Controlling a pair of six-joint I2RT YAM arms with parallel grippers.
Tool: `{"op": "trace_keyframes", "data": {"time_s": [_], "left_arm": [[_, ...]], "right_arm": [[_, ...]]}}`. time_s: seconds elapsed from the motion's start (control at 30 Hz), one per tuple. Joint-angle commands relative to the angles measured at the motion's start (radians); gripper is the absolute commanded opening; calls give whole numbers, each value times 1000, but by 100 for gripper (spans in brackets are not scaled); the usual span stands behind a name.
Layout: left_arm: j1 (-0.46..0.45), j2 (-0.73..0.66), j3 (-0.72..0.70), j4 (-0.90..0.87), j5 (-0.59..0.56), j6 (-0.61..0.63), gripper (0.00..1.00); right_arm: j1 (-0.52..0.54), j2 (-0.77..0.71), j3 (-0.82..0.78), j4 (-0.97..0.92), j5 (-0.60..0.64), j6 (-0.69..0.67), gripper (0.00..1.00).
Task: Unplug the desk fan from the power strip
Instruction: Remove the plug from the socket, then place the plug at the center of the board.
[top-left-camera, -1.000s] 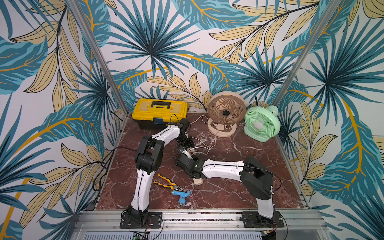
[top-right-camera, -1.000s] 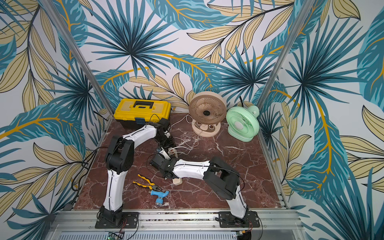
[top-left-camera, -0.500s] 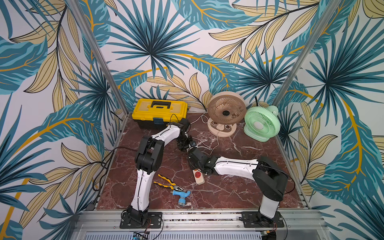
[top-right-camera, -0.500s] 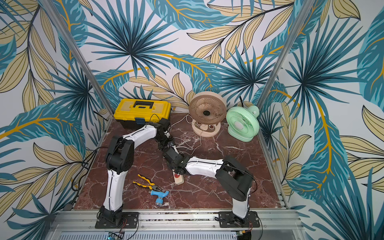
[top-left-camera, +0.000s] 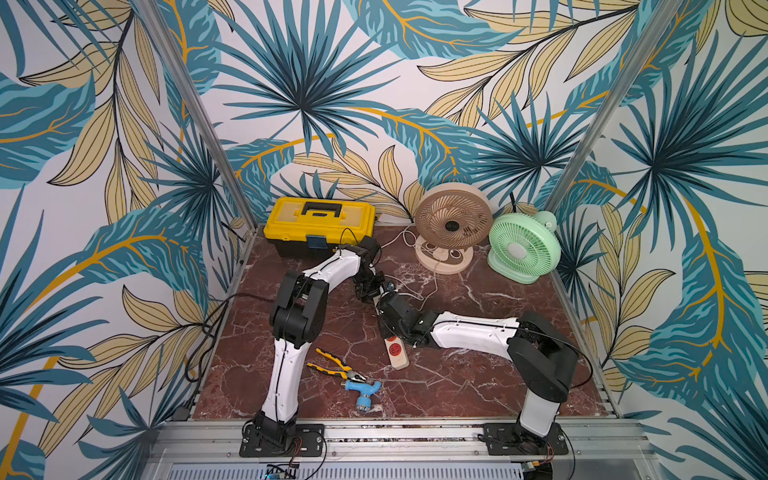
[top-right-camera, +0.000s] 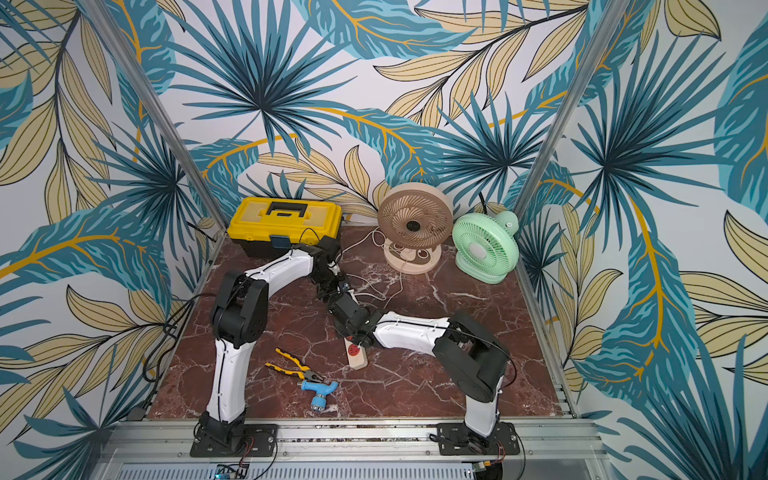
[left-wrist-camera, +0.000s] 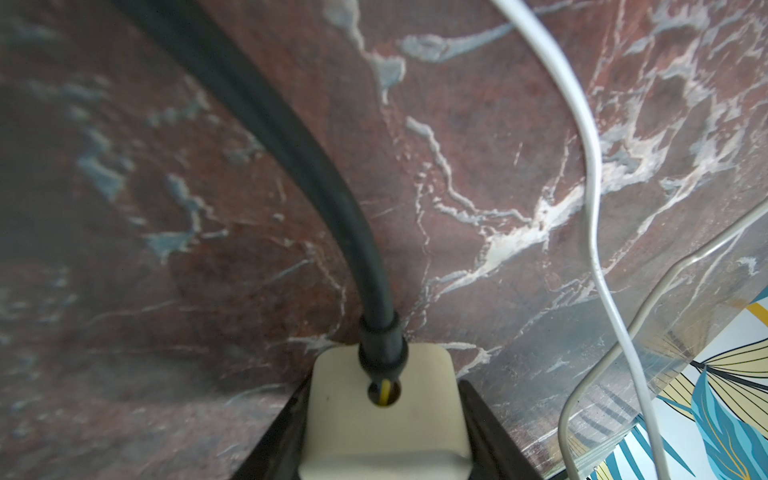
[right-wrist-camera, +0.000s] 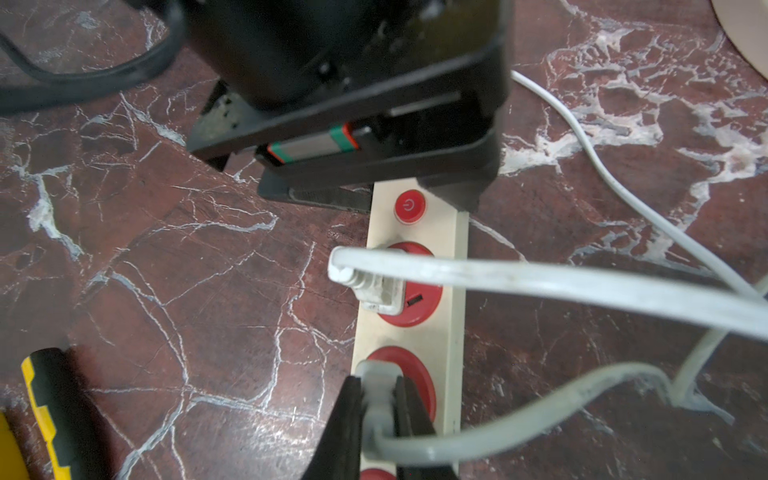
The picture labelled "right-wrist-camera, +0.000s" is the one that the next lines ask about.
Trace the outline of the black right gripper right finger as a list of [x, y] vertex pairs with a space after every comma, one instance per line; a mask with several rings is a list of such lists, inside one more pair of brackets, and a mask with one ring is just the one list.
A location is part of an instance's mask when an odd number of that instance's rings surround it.
[[[434, 435], [435, 430], [415, 383], [399, 377], [395, 387], [395, 432], [398, 439]], [[437, 467], [404, 467], [397, 465], [399, 480], [458, 480], [448, 465]]]

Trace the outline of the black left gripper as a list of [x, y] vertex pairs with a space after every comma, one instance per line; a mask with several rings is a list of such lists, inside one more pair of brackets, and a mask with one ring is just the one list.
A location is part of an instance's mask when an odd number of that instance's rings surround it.
[[500, 168], [509, 1], [189, 1], [218, 82], [188, 151], [249, 151], [265, 199], [368, 212], [365, 184], [413, 178], [460, 211]]

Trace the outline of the beige power strip red sockets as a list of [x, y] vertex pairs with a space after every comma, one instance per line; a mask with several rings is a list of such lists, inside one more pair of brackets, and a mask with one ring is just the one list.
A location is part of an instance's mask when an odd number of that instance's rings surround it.
[[[468, 215], [414, 179], [373, 187], [367, 248], [464, 259]], [[360, 302], [352, 363], [397, 364], [417, 386], [437, 434], [459, 431], [466, 293], [462, 289], [346, 273]]]

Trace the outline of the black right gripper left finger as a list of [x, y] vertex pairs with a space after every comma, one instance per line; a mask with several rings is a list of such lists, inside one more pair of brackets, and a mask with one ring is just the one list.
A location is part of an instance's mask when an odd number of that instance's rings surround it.
[[361, 379], [348, 376], [302, 480], [358, 480], [363, 422]]

